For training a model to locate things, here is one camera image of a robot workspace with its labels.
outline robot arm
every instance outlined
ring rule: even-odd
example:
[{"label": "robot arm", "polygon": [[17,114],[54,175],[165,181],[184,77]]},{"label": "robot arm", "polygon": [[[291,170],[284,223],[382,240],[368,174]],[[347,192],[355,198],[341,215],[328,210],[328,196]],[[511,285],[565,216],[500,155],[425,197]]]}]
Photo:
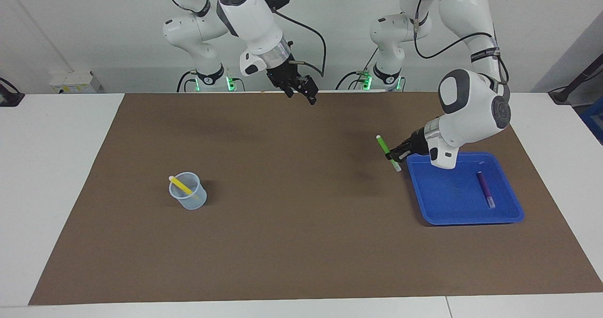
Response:
[{"label": "robot arm", "polygon": [[191,13],[165,22],[163,34],[167,41],[175,47],[190,54],[196,75],[207,86],[226,86],[224,66],[218,51],[209,43],[211,39],[220,37],[228,30],[218,18],[209,0],[174,0],[174,2]]},{"label": "robot arm", "polygon": [[[420,25],[416,38],[426,37],[431,31],[431,17],[429,7],[433,0],[422,0],[418,13],[418,24]],[[377,45],[378,52],[375,56],[373,73],[383,84],[386,90],[394,90],[404,62],[404,50],[400,44],[413,41],[415,31],[415,14],[418,0],[400,0],[402,13],[388,15],[373,20],[370,28],[371,40]]]},{"label": "robot arm", "polygon": [[[419,3],[414,1],[415,9]],[[413,153],[430,155],[433,165],[452,169],[459,147],[507,127],[511,120],[510,93],[500,77],[500,50],[488,0],[440,0],[440,16],[446,27],[465,38],[474,71],[456,69],[441,80],[438,93],[444,115],[414,131],[391,151],[389,158],[402,162]],[[491,36],[470,36],[474,33]]]},{"label": "robot arm", "polygon": [[310,104],[316,102],[318,88],[311,76],[302,77],[283,31],[274,21],[272,9],[286,5],[289,0],[220,0],[218,15],[231,34],[247,43],[239,63],[241,73],[249,76],[267,71],[276,88],[288,97],[293,89],[303,94]]}]

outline electrical outlet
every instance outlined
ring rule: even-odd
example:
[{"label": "electrical outlet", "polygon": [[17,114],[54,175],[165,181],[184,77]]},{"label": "electrical outlet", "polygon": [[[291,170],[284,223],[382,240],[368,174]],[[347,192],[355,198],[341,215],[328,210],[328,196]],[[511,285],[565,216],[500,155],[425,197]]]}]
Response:
[{"label": "electrical outlet", "polygon": [[371,89],[371,84],[373,83],[373,77],[371,77],[371,74],[369,73],[369,71],[364,71],[361,75],[362,78],[359,78],[360,82],[362,82],[362,89],[364,90],[370,90]]},{"label": "electrical outlet", "polygon": [[90,71],[54,74],[50,86],[56,93],[100,93],[103,90]]},{"label": "electrical outlet", "polygon": [[226,76],[226,83],[228,84],[228,91],[232,92],[236,90],[236,82],[232,80],[228,75]]}]

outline purple marker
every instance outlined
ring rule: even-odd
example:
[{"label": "purple marker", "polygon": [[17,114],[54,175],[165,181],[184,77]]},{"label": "purple marker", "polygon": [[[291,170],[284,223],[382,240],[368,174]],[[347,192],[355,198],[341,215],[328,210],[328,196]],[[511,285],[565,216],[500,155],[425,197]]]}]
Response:
[{"label": "purple marker", "polygon": [[486,196],[486,200],[488,200],[488,206],[493,209],[496,207],[494,204],[494,198],[492,198],[492,194],[489,191],[488,183],[486,182],[486,178],[484,178],[484,174],[480,171],[478,172],[478,180],[480,181],[480,186],[482,187],[482,192]]}]

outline white wall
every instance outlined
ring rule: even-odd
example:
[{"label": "white wall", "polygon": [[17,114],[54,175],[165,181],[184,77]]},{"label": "white wall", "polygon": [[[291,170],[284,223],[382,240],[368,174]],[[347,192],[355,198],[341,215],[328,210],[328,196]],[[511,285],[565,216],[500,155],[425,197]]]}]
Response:
[{"label": "white wall", "polygon": [[[603,54],[603,12],[551,67],[532,92],[547,92],[560,86],[567,86],[601,54]],[[572,104],[594,103],[601,96],[603,96],[603,74],[581,84],[570,94],[569,100]]]},{"label": "white wall", "polygon": [[[603,9],[603,0],[490,0],[490,4],[511,73],[510,86],[517,92],[534,88]],[[437,5],[433,7],[433,32],[419,43],[426,53],[456,40],[438,20]],[[192,65],[187,53],[163,38],[163,22],[184,13],[170,0],[0,0],[0,8],[0,73],[25,92],[50,92],[47,71],[61,66],[92,70],[107,92],[169,92]],[[375,48],[368,36],[371,20],[398,12],[398,0],[292,0],[282,9],[325,36],[327,77],[312,74],[322,89],[334,88],[345,73],[364,66]],[[319,39],[284,20],[278,23],[295,42],[296,58],[318,65]],[[244,44],[231,35],[211,43],[236,73]],[[435,90],[448,71],[469,67],[463,45],[431,60],[418,58],[411,43],[403,47],[407,90]],[[305,67],[300,70],[311,73]],[[245,82],[248,89],[274,89],[260,73]]]}]

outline plastic cup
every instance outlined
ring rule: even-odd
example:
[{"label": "plastic cup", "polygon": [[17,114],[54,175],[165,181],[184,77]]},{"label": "plastic cup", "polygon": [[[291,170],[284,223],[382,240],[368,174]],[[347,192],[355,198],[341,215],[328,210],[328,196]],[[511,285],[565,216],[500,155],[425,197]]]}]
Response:
[{"label": "plastic cup", "polygon": [[201,181],[196,174],[193,172],[183,172],[177,175],[176,179],[185,184],[190,191],[192,191],[192,194],[188,195],[174,185],[174,183],[170,183],[170,194],[178,200],[185,209],[194,210],[205,204],[207,192],[201,185]]}]

